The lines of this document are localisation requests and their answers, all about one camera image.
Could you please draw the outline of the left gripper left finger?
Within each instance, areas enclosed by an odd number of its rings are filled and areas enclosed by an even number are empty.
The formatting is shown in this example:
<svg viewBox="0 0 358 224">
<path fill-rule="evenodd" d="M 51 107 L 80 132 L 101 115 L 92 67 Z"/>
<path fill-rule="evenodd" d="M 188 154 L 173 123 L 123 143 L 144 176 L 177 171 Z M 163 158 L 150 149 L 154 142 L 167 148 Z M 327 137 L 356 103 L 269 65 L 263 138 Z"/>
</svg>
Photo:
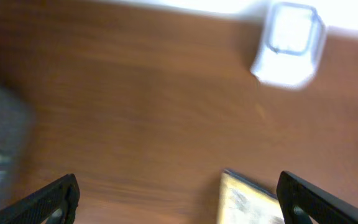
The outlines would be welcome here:
<svg viewBox="0 0 358 224">
<path fill-rule="evenodd" d="M 73 224 L 80 199 L 74 174 L 67 174 L 0 210 L 0 224 Z"/>
</svg>

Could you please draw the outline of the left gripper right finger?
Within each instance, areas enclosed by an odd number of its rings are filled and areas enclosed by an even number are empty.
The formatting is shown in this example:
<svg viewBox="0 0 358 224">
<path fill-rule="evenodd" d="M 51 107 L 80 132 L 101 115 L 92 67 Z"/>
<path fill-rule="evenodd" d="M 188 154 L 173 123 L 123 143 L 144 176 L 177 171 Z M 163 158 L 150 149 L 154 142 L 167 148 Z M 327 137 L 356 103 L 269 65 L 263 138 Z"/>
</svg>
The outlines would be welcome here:
<svg viewBox="0 0 358 224">
<path fill-rule="evenodd" d="M 289 171 L 280 174 L 277 197 L 285 223 L 358 224 L 357 207 Z"/>
</svg>

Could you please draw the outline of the yellow white wipes bag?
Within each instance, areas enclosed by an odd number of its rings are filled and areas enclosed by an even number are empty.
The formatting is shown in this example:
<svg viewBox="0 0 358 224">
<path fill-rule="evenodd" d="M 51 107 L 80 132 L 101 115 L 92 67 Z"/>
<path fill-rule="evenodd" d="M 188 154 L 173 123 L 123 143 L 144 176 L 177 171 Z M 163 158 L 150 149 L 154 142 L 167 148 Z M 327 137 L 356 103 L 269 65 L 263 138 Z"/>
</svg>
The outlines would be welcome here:
<svg viewBox="0 0 358 224">
<path fill-rule="evenodd" d="M 284 224 L 277 196 L 230 169 L 223 170 L 217 224 Z"/>
</svg>

